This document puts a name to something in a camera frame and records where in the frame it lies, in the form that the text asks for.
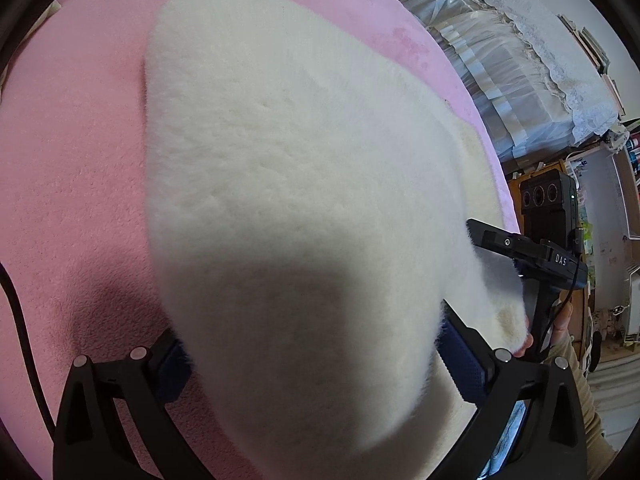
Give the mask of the beige right sleeve forearm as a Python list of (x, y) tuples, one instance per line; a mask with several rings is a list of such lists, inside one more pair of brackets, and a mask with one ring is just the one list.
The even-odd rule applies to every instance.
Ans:
[(572, 340), (566, 330), (553, 331), (547, 362), (553, 362), (558, 356), (567, 359), (570, 364), (582, 407), (587, 448), (587, 478), (599, 479), (612, 464), (616, 452), (605, 440), (601, 417), (594, 408), (591, 390), (582, 374)]

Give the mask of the person's right hand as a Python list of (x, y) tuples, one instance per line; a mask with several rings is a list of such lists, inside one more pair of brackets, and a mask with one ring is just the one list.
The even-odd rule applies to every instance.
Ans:
[[(564, 307), (562, 307), (562, 310), (555, 318), (552, 325), (549, 347), (555, 346), (568, 335), (568, 326), (570, 325), (570, 318), (572, 317), (573, 310), (574, 307), (571, 302), (568, 302)], [(521, 348), (518, 349), (518, 351), (514, 352), (514, 356), (516, 358), (521, 358), (522, 356), (524, 356), (526, 350), (530, 348), (533, 343), (534, 337), (531, 333), (527, 333), (524, 344), (521, 346)]]

